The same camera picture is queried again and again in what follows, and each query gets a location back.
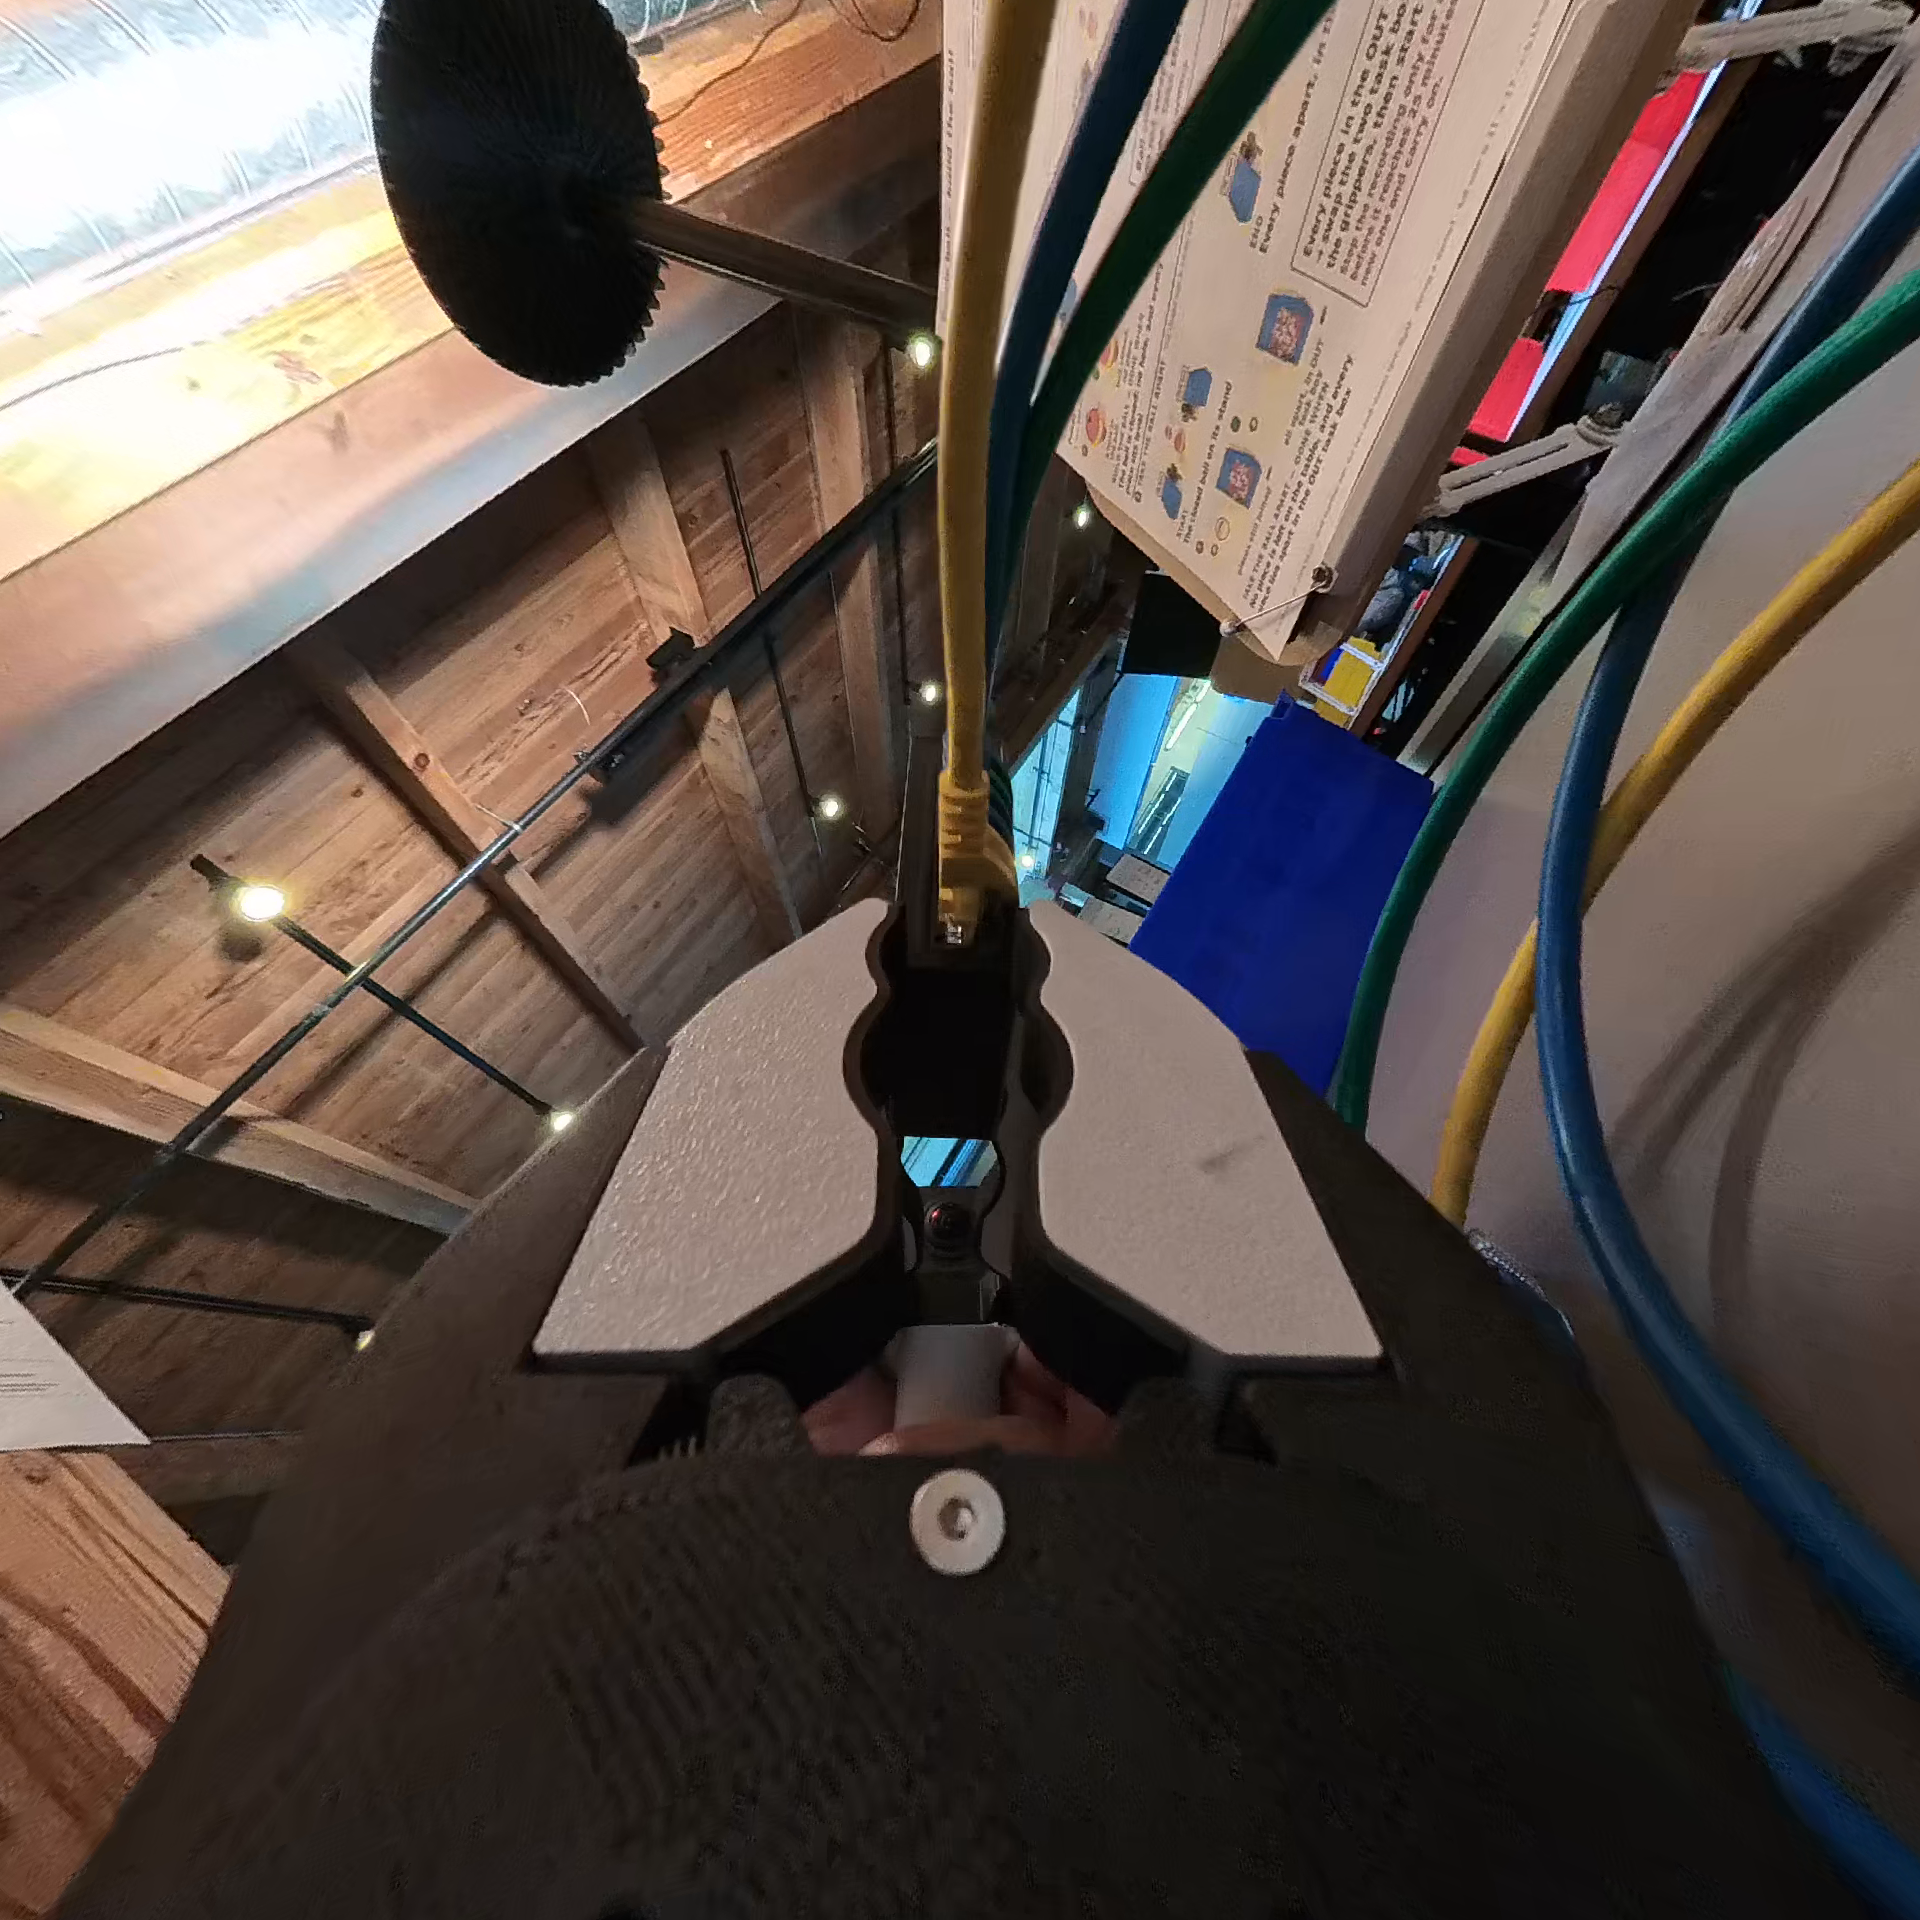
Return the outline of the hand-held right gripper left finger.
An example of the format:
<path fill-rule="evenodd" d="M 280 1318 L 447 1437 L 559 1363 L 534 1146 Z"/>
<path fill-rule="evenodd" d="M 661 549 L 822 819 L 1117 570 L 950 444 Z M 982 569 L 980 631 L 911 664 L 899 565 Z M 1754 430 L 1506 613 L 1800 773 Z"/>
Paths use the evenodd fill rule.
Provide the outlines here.
<path fill-rule="evenodd" d="M 856 900 L 670 1042 L 534 1331 L 549 1368 L 849 1378 L 906 1309 L 899 1138 L 857 1074 L 877 1019 Z"/>

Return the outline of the black round pleated lamp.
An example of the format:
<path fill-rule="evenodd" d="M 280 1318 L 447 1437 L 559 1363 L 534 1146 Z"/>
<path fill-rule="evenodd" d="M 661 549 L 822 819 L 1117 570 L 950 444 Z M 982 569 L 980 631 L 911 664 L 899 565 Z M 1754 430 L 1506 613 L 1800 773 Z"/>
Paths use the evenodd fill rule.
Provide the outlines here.
<path fill-rule="evenodd" d="M 876 325 L 933 328 L 933 289 L 661 197 L 645 86 L 600 2 L 381 2 L 377 180 L 428 295 L 490 363 L 550 389 L 616 373 L 661 264 Z"/>

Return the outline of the large blue plastic bin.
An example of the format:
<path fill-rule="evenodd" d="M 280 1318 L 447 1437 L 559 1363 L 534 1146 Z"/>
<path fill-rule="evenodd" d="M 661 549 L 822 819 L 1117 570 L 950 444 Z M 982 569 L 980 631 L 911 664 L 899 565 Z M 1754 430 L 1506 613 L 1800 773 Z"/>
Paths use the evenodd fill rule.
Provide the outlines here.
<path fill-rule="evenodd" d="M 1433 784 L 1277 705 L 1178 851 L 1130 952 L 1244 1047 L 1327 1095 L 1381 910 Z"/>

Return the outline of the white paper sheet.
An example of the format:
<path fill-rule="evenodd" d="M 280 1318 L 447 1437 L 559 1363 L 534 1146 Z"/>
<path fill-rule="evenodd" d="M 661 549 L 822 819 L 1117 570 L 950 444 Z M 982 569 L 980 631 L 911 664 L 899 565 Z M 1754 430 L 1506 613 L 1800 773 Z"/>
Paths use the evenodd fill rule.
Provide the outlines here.
<path fill-rule="evenodd" d="M 30 1306 L 2 1283 L 2 1452 L 146 1445 Z"/>

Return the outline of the black ceiling light rail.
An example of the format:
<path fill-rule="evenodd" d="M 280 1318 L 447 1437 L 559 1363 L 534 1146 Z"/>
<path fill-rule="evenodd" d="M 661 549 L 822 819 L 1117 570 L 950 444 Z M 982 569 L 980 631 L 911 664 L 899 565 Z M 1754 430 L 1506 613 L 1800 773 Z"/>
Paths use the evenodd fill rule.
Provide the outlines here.
<path fill-rule="evenodd" d="M 77 1288 L 102 1298 L 139 1298 L 138 1285 L 66 1281 L 61 1264 L 106 1231 L 123 1210 L 146 1199 L 174 1168 L 201 1158 L 201 1146 L 227 1134 L 227 1115 L 242 1108 L 252 1089 L 320 1025 L 346 1005 L 349 994 L 371 990 L 377 971 L 394 960 L 419 933 L 424 933 L 437 913 L 445 913 L 466 887 L 492 878 L 506 856 L 519 849 L 534 822 L 541 822 L 566 796 L 584 780 L 624 768 L 642 744 L 650 744 L 670 721 L 674 721 L 702 693 L 721 693 L 736 660 L 754 647 L 770 651 L 776 642 L 776 622 L 792 605 L 829 579 L 831 565 L 857 553 L 886 523 L 894 523 L 900 505 L 933 475 L 937 444 L 926 439 L 900 467 L 894 467 L 857 505 L 831 523 L 792 565 L 775 579 L 718 635 L 704 647 L 693 647 L 674 655 L 670 674 L 624 715 L 591 751 L 575 758 L 575 768 L 559 776 L 534 802 L 484 843 L 455 878 L 435 891 L 419 910 L 394 927 L 361 963 L 349 965 L 338 982 L 314 1001 L 290 1027 L 284 1027 L 266 1047 L 261 1047 L 248 1066 L 242 1066 L 222 1089 L 211 1089 L 189 1110 L 178 1131 L 155 1142 L 146 1165 L 130 1184 L 88 1210 L 75 1231 L 67 1231 L 53 1252 L 19 1272 L 6 1272 L 14 1298 L 26 1302 L 37 1294 Z"/>

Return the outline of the instruction sheet board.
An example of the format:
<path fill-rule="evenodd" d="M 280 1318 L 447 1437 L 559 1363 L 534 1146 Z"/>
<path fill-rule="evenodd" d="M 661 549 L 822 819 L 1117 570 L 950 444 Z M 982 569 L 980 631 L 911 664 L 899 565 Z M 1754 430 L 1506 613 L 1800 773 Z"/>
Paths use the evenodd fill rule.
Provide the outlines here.
<path fill-rule="evenodd" d="M 1694 2 L 1334 2 L 1058 439 L 1246 655 L 1360 609 Z"/>

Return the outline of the silver ventilation duct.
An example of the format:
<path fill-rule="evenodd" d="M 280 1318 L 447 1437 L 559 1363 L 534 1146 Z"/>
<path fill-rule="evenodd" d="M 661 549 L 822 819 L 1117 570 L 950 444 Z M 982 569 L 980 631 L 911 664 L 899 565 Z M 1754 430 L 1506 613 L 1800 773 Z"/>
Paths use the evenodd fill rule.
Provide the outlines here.
<path fill-rule="evenodd" d="M 377 2 L 2 2 L 2 307 L 371 159 Z"/>

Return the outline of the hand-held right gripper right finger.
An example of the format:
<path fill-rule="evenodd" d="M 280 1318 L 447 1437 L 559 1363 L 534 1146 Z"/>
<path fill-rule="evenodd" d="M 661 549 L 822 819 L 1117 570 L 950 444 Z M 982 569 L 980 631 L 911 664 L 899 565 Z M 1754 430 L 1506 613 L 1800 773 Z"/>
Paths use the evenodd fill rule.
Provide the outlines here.
<path fill-rule="evenodd" d="M 1063 907 L 1028 923 L 1042 1035 L 1063 1042 L 1036 1228 L 1075 1295 L 1185 1378 L 1373 1371 L 1381 1336 L 1232 1027 Z"/>

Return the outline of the person's left hand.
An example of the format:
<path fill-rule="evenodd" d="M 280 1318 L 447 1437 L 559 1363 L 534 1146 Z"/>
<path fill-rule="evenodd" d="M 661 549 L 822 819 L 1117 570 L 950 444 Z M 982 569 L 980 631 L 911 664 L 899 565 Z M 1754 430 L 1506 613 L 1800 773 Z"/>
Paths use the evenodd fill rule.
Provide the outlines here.
<path fill-rule="evenodd" d="M 899 1419 L 899 1382 L 876 1362 L 808 1404 L 801 1423 L 820 1456 L 1098 1456 L 1117 1444 L 1117 1419 L 1023 1342 L 1005 1354 L 997 1413 L 982 1419 Z"/>

